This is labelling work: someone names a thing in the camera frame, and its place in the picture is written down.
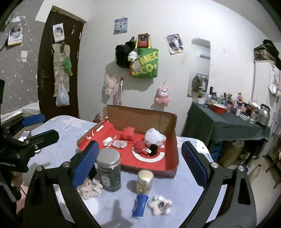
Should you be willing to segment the green tea jar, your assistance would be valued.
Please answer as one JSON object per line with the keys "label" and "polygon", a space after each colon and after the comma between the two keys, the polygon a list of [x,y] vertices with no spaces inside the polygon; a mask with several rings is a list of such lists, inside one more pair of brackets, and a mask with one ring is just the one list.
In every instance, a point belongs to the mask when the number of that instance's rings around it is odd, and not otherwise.
{"label": "green tea jar", "polygon": [[121,187],[120,154],[112,148],[100,150],[96,163],[103,187],[108,191],[118,191]]}

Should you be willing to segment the pink plush toy left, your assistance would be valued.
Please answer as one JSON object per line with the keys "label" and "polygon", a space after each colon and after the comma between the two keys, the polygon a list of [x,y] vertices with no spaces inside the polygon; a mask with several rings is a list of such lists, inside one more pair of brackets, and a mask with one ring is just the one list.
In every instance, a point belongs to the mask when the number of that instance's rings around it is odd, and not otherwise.
{"label": "pink plush toy left", "polygon": [[104,94],[105,95],[110,95],[116,84],[116,78],[113,76],[106,76],[104,80]]}

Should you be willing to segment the red bowl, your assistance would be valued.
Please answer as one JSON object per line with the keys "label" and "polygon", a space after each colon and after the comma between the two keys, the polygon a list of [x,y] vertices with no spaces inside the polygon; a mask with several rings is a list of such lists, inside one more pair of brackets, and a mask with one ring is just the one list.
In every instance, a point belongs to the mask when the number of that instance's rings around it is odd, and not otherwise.
{"label": "red bowl", "polygon": [[215,103],[213,105],[213,111],[219,114],[224,114],[226,113],[227,107],[224,105],[221,105],[219,103]]}

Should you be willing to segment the white fuzzy tablecloth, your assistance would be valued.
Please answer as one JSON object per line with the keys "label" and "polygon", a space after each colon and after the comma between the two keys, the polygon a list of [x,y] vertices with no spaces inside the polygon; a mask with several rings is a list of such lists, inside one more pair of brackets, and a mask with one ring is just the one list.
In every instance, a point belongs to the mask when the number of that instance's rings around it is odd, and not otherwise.
{"label": "white fuzzy tablecloth", "polygon": [[[32,135],[54,129],[59,133],[56,144],[43,148],[29,161],[29,171],[24,174],[24,182],[29,185],[35,168],[42,165],[46,168],[55,168],[64,161],[70,160],[79,149],[77,140],[85,134],[95,123],[62,115],[54,117],[44,124],[36,125]],[[154,178],[149,200],[154,196],[163,196],[172,201],[170,214],[153,216],[149,207],[145,208],[140,219],[132,217],[137,174],[121,171],[122,186],[116,192],[102,191],[97,198],[84,201],[90,213],[102,227],[179,227],[189,215],[203,192],[183,156],[179,156],[179,165],[176,176],[170,178]]]}

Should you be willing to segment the photo wall poster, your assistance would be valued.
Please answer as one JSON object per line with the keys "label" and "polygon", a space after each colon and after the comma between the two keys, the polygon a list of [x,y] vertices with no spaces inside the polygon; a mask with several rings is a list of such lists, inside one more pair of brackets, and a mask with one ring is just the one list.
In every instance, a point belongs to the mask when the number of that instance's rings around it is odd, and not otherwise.
{"label": "photo wall poster", "polygon": [[184,46],[179,34],[168,35],[165,37],[168,50],[171,55],[183,53]]}

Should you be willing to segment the green plush on door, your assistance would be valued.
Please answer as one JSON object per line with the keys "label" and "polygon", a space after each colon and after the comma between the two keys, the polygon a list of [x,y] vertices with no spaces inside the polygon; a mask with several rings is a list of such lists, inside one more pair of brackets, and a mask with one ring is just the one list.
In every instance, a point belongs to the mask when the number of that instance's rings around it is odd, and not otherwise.
{"label": "green plush on door", "polygon": [[72,68],[72,64],[71,64],[71,60],[70,60],[70,57],[66,57],[62,63],[63,65],[63,69],[64,69],[64,72],[66,74],[68,74],[69,76],[72,76],[73,73],[71,71],[71,68]]}

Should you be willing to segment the white fluffy star toy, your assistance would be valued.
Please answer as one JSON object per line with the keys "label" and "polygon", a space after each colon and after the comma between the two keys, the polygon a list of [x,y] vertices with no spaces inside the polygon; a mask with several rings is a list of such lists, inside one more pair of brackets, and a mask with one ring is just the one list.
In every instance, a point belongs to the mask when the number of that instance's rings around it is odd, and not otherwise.
{"label": "white fluffy star toy", "polygon": [[152,201],[148,203],[153,216],[166,216],[170,214],[172,201],[163,196],[155,196]]}

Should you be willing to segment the black backpack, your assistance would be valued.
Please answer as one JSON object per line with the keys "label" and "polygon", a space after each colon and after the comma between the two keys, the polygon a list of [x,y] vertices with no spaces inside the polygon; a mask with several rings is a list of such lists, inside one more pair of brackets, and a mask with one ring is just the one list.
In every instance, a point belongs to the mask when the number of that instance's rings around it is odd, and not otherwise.
{"label": "black backpack", "polygon": [[127,41],[124,45],[117,45],[115,47],[116,64],[121,68],[129,68],[130,62],[128,61],[129,53],[135,49],[134,36]]}

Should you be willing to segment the red knitted ball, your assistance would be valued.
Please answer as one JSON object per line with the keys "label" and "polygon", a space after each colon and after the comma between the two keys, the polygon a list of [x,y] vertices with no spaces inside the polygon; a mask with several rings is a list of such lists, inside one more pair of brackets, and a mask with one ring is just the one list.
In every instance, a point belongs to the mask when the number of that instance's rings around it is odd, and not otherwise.
{"label": "red knitted ball", "polygon": [[136,153],[142,153],[145,149],[145,144],[143,141],[139,140],[134,143],[133,149]]}

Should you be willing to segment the blue wall poster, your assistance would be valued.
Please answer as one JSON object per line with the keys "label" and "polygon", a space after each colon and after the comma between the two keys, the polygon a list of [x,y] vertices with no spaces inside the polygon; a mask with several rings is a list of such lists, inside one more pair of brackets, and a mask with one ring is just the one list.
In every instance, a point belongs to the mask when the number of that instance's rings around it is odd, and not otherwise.
{"label": "blue wall poster", "polygon": [[116,19],[114,21],[113,35],[127,33],[128,31],[128,18]]}

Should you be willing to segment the pink plush toy right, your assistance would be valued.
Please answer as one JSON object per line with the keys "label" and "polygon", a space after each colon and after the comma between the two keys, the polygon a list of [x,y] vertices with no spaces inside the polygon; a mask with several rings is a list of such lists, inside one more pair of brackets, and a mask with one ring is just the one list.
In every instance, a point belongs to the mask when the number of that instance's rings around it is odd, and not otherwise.
{"label": "pink plush toy right", "polygon": [[155,103],[164,105],[165,107],[169,104],[169,87],[159,87],[155,97]]}

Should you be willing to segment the steel kettle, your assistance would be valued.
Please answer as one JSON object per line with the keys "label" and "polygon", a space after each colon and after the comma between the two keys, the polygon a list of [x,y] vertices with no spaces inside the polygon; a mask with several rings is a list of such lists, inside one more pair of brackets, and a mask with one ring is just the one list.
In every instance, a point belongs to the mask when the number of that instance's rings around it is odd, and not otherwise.
{"label": "steel kettle", "polygon": [[267,127],[270,120],[270,108],[265,104],[261,104],[256,123],[262,127]]}

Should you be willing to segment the dark green covered table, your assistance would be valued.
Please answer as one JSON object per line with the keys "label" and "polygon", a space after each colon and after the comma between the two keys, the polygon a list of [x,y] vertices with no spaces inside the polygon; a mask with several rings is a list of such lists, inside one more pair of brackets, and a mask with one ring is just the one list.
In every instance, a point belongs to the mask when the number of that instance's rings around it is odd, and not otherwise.
{"label": "dark green covered table", "polygon": [[270,128],[244,121],[233,113],[219,114],[192,103],[181,136],[198,139],[206,146],[222,141],[268,141]]}

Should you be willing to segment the green tote bag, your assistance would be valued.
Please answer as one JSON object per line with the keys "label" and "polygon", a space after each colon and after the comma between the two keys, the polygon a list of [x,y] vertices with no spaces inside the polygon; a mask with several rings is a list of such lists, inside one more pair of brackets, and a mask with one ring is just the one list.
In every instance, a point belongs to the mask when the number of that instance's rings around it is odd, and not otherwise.
{"label": "green tote bag", "polygon": [[138,35],[134,51],[139,55],[139,59],[130,62],[130,76],[139,79],[156,78],[159,50],[151,47],[149,33]]}

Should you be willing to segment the black pompom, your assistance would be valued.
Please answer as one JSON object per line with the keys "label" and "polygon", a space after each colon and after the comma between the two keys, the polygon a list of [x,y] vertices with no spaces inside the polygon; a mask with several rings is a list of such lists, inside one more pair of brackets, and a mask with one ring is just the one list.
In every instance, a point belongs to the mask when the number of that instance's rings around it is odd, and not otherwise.
{"label": "black pompom", "polygon": [[158,153],[158,145],[156,145],[156,144],[151,144],[150,147],[149,147],[149,150],[151,151],[151,152],[149,153],[149,156],[155,156],[155,155],[157,155],[157,153]]}

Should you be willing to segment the capsule jar gold lid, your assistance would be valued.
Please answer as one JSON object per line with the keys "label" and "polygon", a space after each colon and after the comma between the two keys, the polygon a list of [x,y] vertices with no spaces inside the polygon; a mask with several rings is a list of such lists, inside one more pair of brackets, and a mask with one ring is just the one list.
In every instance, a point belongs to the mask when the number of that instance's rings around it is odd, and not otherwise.
{"label": "capsule jar gold lid", "polygon": [[154,175],[150,170],[140,170],[136,181],[136,193],[148,195],[152,188]]}

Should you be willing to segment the pink foam net ball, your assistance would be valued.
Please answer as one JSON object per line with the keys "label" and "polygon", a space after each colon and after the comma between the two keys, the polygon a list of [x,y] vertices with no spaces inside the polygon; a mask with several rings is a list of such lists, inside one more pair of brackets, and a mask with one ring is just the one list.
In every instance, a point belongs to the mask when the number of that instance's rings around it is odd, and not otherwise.
{"label": "pink foam net ball", "polygon": [[134,131],[135,128],[128,126],[123,129],[122,134],[120,135],[120,139],[123,141],[133,141],[134,140]]}

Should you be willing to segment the red cardboard box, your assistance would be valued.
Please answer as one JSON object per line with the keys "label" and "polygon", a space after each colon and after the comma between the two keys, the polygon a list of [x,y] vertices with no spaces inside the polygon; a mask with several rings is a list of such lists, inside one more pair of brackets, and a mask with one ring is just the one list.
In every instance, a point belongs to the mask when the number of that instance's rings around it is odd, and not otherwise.
{"label": "red cardboard box", "polygon": [[[125,148],[117,149],[122,169],[130,172],[147,169],[157,177],[174,178],[179,165],[176,122],[177,116],[173,113],[107,105],[103,108],[103,118],[77,141],[77,146],[84,150],[89,142],[94,140],[100,149],[104,149],[102,141],[108,137],[113,141],[121,141],[124,129],[132,127],[134,128],[132,140],[127,141]],[[144,141],[146,131],[151,128],[163,134],[166,141],[158,147],[154,156],[150,156],[146,151],[136,152],[134,145],[140,145]]]}

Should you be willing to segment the white crumpled cloth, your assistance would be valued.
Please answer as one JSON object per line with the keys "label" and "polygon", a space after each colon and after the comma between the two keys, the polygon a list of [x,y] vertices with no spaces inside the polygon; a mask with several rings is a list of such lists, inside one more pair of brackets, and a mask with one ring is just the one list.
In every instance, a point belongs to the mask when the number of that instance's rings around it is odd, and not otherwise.
{"label": "white crumpled cloth", "polygon": [[108,137],[102,141],[102,145],[107,148],[110,148],[113,146],[118,149],[124,149],[125,147],[127,147],[128,142],[122,141],[122,140],[116,140],[116,139],[113,139],[112,137]]}

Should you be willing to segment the dark wooden door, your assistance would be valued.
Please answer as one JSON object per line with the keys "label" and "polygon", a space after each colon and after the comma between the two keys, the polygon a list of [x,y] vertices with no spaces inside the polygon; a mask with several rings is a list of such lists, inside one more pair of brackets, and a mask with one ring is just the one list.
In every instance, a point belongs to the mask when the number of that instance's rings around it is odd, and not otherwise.
{"label": "dark wooden door", "polygon": [[[59,115],[79,117],[78,57],[83,23],[51,10],[44,26],[38,58],[38,98],[46,120]],[[70,57],[73,73],[64,72],[63,61]],[[66,88],[70,105],[56,106],[60,83]]]}

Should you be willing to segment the white panda plush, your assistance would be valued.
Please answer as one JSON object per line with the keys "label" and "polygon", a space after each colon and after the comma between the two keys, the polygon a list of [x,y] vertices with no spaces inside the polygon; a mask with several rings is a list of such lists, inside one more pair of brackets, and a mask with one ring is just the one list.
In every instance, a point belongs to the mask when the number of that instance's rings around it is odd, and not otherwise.
{"label": "white panda plush", "polygon": [[129,53],[129,55],[128,55],[128,61],[129,61],[129,62],[134,62],[134,61],[136,61],[136,60],[138,60],[138,59],[139,59],[139,55],[137,54],[136,51],[131,51],[131,52]]}

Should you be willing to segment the white refrigerator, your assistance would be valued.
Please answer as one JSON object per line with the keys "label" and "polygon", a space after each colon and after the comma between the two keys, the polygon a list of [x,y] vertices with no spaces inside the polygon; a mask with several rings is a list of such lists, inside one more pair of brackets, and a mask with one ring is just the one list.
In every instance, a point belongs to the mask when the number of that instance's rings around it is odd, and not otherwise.
{"label": "white refrigerator", "polygon": [[255,69],[251,99],[257,102],[258,105],[263,103],[269,106],[270,120],[268,126],[271,126],[277,106],[277,97],[271,93],[268,86],[273,82],[279,81],[280,70],[269,60],[255,60],[254,62]]}

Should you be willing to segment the blue flashlight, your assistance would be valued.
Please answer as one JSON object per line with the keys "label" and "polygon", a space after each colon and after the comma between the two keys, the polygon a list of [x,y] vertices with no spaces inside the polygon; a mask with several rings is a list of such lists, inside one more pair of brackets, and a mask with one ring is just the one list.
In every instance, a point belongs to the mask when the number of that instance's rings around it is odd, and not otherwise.
{"label": "blue flashlight", "polygon": [[132,211],[133,218],[140,219],[143,217],[148,198],[149,197],[146,194],[139,194],[137,196],[137,198],[135,200],[134,209]]}

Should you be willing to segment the cream crochet scrunchie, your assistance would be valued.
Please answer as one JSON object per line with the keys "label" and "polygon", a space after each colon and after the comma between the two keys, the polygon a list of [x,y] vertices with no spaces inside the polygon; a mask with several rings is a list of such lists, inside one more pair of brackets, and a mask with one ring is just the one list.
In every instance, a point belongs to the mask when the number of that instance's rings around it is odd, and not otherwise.
{"label": "cream crochet scrunchie", "polygon": [[77,187],[80,196],[83,199],[98,197],[102,194],[103,185],[96,179],[86,178],[84,183]]}

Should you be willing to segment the pink plush toy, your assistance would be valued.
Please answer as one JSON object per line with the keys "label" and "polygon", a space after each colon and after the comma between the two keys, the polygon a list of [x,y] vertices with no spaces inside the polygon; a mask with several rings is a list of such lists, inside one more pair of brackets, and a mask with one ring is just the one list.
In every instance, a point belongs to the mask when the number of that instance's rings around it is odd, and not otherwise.
{"label": "pink plush toy", "polygon": [[169,104],[169,87],[159,87],[155,97],[155,103],[164,105],[165,107]]}
{"label": "pink plush toy", "polygon": [[116,78],[113,76],[106,76],[104,80],[104,94],[105,95],[110,95],[116,84]]}

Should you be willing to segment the wall mirror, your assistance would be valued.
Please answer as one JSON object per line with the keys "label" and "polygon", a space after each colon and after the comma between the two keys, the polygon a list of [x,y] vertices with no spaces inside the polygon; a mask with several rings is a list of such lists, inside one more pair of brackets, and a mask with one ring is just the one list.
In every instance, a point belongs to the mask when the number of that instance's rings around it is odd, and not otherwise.
{"label": "wall mirror", "polygon": [[187,97],[196,97],[198,91],[208,90],[211,65],[211,43],[208,40],[195,37],[191,40],[191,69]]}

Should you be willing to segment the white mesh bath pouf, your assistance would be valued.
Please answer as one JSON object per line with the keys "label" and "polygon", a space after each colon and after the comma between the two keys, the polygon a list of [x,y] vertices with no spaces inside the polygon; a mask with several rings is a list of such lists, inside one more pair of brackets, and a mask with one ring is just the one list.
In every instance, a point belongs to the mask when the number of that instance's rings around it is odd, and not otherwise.
{"label": "white mesh bath pouf", "polygon": [[160,147],[163,145],[166,139],[166,136],[161,134],[158,130],[156,130],[155,128],[150,128],[148,131],[146,131],[143,141],[144,144],[149,147],[153,144]]}

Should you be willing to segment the plastic bag on door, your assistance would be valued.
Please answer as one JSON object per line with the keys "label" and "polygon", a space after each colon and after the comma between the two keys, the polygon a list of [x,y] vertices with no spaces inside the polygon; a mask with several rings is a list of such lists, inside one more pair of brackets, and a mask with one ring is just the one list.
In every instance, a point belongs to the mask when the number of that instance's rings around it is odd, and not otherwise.
{"label": "plastic bag on door", "polygon": [[60,83],[58,94],[56,97],[56,106],[68,106],[70,105],[70,99],[66,88],[63,83]]}

